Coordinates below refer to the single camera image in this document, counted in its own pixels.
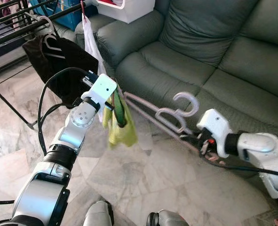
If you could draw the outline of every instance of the sofa cushion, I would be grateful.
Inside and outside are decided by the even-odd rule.
[[[171,0],[160,36],[168,47],[218,65],[257,0]]]
[[[156,41],[164,25],[164,16],[154,10],[127,24],[122,21],[110,23],[97,32],[99,51],[112,67],[130,53]]]
[[[278,45],[278,2],[259,1],[240,33]]]
[[[197,94],[199,87],[180,81],[150,65],[144,56],[135,52],[128,55],[117,67],[116,79],[124,91],[133,93],[158,107],[186,109],[188,101],[173,101],[173,96],[181,91]]]
[[[182,82],[198,86],[202,86],[215,70],[213,66],[178,53],[158,41],[139,52],[151,66]]]
[[[238,37],[219,68],[278,96],[277,45]]]
[[[278,135],[278,97],[217,69],[197,95],[200,110],[193,120],[215,108],[230,120],[233,131],[269,132]]]

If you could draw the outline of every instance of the yellow-green cloth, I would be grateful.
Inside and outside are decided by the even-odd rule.
[[[138,141],[138,138],[135,132],[135,124],[132,120],[128,106],[122,98],[120,98],[120,100],[124,107],[124,119],[126,121],[126,125],[121,128],[118,125],[115,113],[106,107],[103,110],[102,124],[103,127],[109,128],[109,143],[111,147],[117,145],[118,143],[124,143],[126,146],[130,147]],[[107,100],[107,102],[112,104],[111,97]]]

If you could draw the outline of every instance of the hanger hook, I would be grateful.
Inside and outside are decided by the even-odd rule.
[[[40,16],[39,20],[43,20],[43,19],[47,20],[49,22],[49,24],[50,24],[51,31],[49,32],[49,34],[53,34],[54,33],[54,26],[53,26],[52,21],[48,17],[46,17],[46,16]]]
[[[191,104],[192,104],[192,110],[189,112],[184,112],[181,109],[177,109],[175,111],[176,114],[182,116],[182,117],[191,117],[193,116],[198,110],[199,110],[199,101],[196,99],[195,96],[193,96],[191,93],[188,92],[180,92],[175,94],[175,96],[173,97],[173,100],[176,101],[179,98],[186,98],[187,100],[190,100]]]
[[[169,114],[171,116],[173,116],[175,119],[177,119],[181,125],[180,128],[176,127],[174,124],[172,124],[170,121],[168,121],[167,119],[165,119],[161,114],[162,113],[166,113],[166,114]],[[186,125],[186,121],[185,119],[178,115],[176,113],[176,111],[170,109],[170,108],[166,108],[166,107],[163,107],[163,108],[160,108],[156,114],[155,114],[155,117],[157,120],[159,120],[161,123],[163,123],[164,125],[166,125],[168,128],[172,129],[174,132],[176,133],[181,133],[183,132],[187,125]]]

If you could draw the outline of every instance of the black cloth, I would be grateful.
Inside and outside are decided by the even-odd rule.
[[[88,54],[74,42],[57,38],[48,38],[47,42],[52,47],[60,48],[62,51],[50,50],[43,43],[44,36],[37,36],[23,45],[33,68],[36,70],[44,83],[57,72],[67,67],[78,67],[85,71],[98,72],[98,60]],[[57,58],[47,56],[44,53],[52,53],[64,56]],[[89,87],[82,82],[84,75],[78,71],[71,71],[59,76],[50,83],[49,88],[63,101],[71,105],[77,97],[89,90]]]

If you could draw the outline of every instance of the green towel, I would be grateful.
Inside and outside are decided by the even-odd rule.
[[[104,108],[102,124],[105,128],[109,128],[109,143],[113,147],[118,143],[124,143],[130,147],[138,141],[135,124],[132,120],[128,106],[125,101],[120,98],[116,89],[107,102],[114,106],[111,111]]]

